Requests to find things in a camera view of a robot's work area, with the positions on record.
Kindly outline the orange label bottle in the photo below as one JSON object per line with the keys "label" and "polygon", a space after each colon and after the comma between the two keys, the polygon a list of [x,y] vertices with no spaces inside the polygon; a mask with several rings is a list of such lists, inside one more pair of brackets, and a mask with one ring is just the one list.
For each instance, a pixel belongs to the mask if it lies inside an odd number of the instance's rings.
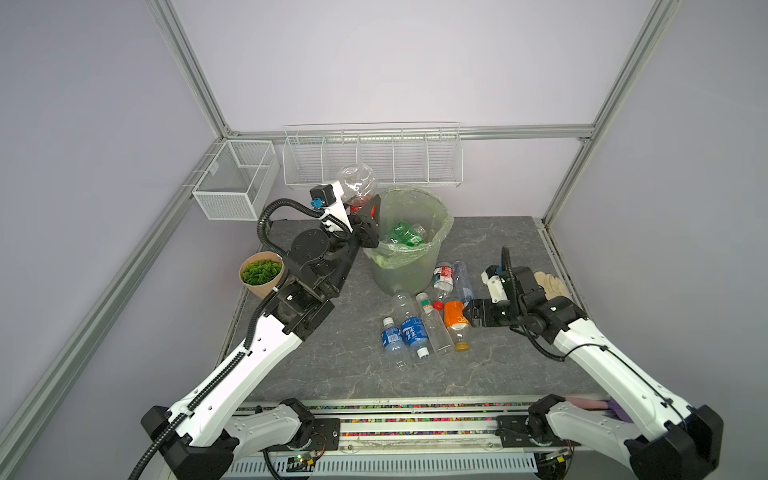
{"label": "orange label bottle", "polygon": [[450,300],[444,305],[443,321],[458,352],[468,351],[471,325],[463,314],[464,305],[459,300]]}

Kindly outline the crushed green bottle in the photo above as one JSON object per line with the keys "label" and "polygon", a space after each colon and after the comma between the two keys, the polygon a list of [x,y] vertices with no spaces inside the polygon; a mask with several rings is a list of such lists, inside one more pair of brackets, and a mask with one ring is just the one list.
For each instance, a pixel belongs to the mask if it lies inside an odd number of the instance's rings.
{"label": "crushed green bottle", "polygon": [[412,225],[408,222],[400,221],[389,232],[389,239],[393,244],[401,244],[408,247],[416,247],[424,243],[412,231]]}

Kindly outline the clear bottle pale cap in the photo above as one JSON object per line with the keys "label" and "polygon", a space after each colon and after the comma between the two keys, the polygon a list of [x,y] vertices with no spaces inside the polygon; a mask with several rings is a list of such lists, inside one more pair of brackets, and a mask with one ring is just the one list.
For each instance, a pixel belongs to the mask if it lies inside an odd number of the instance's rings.
{"label": "clear bottle pale cap", "polygon": [[422,241],[425,241],[427,239],[427,232],[426,230],[420,225],[420,224],[413,224],[412,225],[412,231],[415,235],[417,235]]}

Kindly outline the red label purple cap bottle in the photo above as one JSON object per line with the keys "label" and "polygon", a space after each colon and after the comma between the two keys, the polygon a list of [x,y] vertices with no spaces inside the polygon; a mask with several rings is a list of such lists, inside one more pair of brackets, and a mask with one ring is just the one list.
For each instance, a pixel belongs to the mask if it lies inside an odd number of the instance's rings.
{"label": "red label purple cap bottle", "polygon": [[342,201],[351,213],[359,211],[378,190],[373,169],[363,163],[343,167],[338,180],[342,187]]}

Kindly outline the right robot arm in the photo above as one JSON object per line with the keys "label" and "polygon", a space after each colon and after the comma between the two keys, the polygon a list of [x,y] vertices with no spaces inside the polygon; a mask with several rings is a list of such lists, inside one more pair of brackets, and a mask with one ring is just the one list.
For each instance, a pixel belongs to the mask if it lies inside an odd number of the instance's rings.
{"label": "right robot arm", "polygon": [[718,468],[724,421],[711,407],[694,407],[654,380],[569,298],[547,298],[530,268],[513,265],[507,247],[482,278],[490,296],[468,304],[469,318],[482,327],[509,328],[550,360],[574,361],[625,414],[609,417],[549,394],[529,406],[525,419],[498,419],[503,446],[570,441],[639,479],[704,479]]}

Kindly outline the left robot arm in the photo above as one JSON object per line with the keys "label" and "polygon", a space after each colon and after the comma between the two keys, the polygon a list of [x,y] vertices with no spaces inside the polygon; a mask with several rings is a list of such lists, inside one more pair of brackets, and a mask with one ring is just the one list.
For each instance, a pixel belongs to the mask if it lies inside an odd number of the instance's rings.
{"label": "left robot arm", "polygon": [[[267,233],[271,214],[281,207],[334,228],[304,231],[285,251]],[[256,307],[236,349],[184,398],[170,407],[154,406],[143,416],[152,443],[130,478],[139,478],[155,454],[178,479],[219,479],[242,457],[310,443],[314,416],[295,398],[249,416],[239,417],[236,411],[332,312],[360,249],[379,243],[381,211],[381,198],[375,195],[352,214],[334,214],[318,193],[309,206],[281,198],[263,209],[257,234],[265,252],[281,257],[282,276]]]}

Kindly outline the clear bottle blue cap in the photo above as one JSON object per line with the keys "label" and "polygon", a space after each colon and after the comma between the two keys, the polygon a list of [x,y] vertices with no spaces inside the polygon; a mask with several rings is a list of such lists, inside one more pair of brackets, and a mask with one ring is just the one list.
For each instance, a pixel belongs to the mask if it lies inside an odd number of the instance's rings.
{"label": "clear bottle blue cap", "polygon": [[475,298],[475,295],[466,263],[462,260],[456,261],[453,264],[453,273],[454,292],[456,297],[464,305],[467,305]]}

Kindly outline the clear bottle green cap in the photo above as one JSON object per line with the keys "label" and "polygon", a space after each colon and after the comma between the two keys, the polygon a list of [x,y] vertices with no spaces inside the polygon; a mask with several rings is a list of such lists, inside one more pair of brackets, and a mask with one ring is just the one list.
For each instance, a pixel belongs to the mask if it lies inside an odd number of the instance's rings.
{"label": "clear bottle green cap", "polygon": [[447,354],[454,344],[440,314],[425,292],[416,295],[416,301],[422,309],[422,321],[427,329],[431,347],[435,353]]}

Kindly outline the red label cola bottle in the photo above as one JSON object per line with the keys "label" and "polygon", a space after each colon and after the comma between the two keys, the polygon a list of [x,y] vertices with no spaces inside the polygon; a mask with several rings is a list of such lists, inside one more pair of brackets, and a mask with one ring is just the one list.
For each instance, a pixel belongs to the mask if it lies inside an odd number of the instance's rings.
{"label": "red label cola bottle", "polygon": [[432,277],[432,286],[439,292],[450,294],[454,289],[453,265],[447,262],[438,263],[435,266]]}

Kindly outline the small blue label bottle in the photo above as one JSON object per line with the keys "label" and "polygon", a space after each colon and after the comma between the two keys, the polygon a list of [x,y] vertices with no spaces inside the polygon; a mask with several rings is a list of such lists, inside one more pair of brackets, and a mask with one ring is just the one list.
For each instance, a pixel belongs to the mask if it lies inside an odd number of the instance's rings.
{"label": "small blue label bottle", "polygon": [[383,318],[382,326],[382,346],[390,363],[398,370],[408,369],[410,367],[409,351],[400,328],[392,317]]}

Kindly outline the green artificial plant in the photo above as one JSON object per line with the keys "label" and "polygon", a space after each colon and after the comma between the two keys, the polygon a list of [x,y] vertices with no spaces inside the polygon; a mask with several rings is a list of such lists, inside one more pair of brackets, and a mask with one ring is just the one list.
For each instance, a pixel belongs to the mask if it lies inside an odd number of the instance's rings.
{"label": "green artificial plant", "polygon": [[276,279],[282,272],[282,263],[264,259],[249,263],[241,272],[241,280],[252,286],[265,285]]}

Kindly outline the white mesh side basket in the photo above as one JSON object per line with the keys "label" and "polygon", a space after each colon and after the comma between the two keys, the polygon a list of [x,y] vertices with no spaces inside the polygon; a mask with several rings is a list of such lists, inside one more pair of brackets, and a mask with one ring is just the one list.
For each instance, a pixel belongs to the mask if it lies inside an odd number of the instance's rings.
{"label": "white mesh side basket", "polygon": [[225,140],[192,193],[209,220],[257,221],[278,173],[271,141]]}

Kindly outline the purple pink tool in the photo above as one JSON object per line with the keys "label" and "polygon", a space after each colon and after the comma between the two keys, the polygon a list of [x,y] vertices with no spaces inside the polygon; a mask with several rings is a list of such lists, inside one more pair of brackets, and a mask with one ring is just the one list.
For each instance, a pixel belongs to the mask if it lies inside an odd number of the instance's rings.
{"label": "purple pink tool", "polygon": [[566,400],[576,407],[584,410],[606,410],[611,411],[619,420],[627,423],[632,423],[633,420],[623,409],[623,407],[613,399],[608,400],[596,400],[588,399],[584,397],[567,396]]}

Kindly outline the aluminium frame corner post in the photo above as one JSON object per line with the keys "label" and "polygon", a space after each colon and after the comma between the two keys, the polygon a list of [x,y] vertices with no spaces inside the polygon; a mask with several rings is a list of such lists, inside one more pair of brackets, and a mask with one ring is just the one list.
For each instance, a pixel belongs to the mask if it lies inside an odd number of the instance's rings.
{"label": "aluminium frame corner post", "polygon": [[228,138],[232,130],[216,101],[173,2],[147,0],[146,5],[215,137]]}

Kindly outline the right aluminium frame post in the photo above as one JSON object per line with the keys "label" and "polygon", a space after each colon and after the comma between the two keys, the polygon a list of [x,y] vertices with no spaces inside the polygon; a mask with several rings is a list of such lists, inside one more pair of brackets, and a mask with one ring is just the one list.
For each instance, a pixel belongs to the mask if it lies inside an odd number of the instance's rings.
{"label": "right aluminium frame post", "polygon": [[580,139],[577,154],[541,219],[545,229],[549,230],[554,224],[582,170],[605,136],[611,121],[621,108],[680,6],[681,1],[659,0],[653,3],[616,80],[595,117],[592,133]]}

